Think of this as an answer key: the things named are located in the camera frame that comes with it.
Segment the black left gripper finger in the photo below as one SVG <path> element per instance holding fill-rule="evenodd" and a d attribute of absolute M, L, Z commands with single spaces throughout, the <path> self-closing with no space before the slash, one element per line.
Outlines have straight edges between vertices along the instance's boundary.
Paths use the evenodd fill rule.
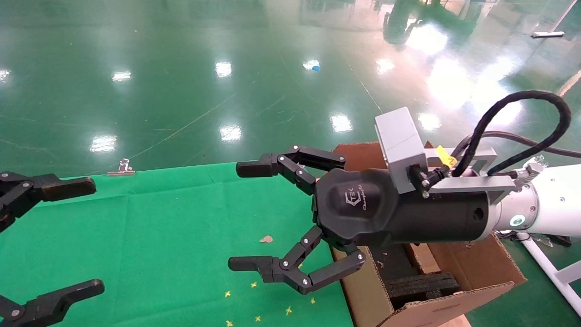
<path fill-rule="evenodd" d="M 95 193 L 96 184 L 90 177 L 61 180 L 52 173 L 24 176 L 1 172 L 0 231 L 5 231 L 40 202 L 62 201 Z"/>
<path fill-rule="evenodd" d="M 60 323 L 69 308 L 77 302 L 98 296 L 104 292 L 104 283 L 92 279 L 83 283 L 42 294 L 25 305 L 0 297 L 2 327 L 49 327 Z"/>

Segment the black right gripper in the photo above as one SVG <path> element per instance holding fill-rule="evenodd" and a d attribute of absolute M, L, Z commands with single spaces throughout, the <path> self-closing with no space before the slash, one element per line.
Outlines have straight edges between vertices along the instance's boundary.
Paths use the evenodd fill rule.
<path fill-rule="evenodd" d="M 424 198 L 418 191 L 400 194 L 386 169 L 342 170 L 342 155 L 294 145 L 266 153 L 257 161 L 237 162 L 240 178 L 283 176 L 307 195 L 314 195 L 313 226 L 284 258 L 269 255 L 231 257 L 232 271 L 256 271 L 264 283 L 286 283 L 307 295 L 355 273 L 366 256 L 357 246 L 462 242 L 485 231 L 485 192 L 440 193 Z M 328 172 L 320 180 L 305 170 Z M 325 240 L 346 246 L 346 257 L 309 274 L 299 265 Z"/>

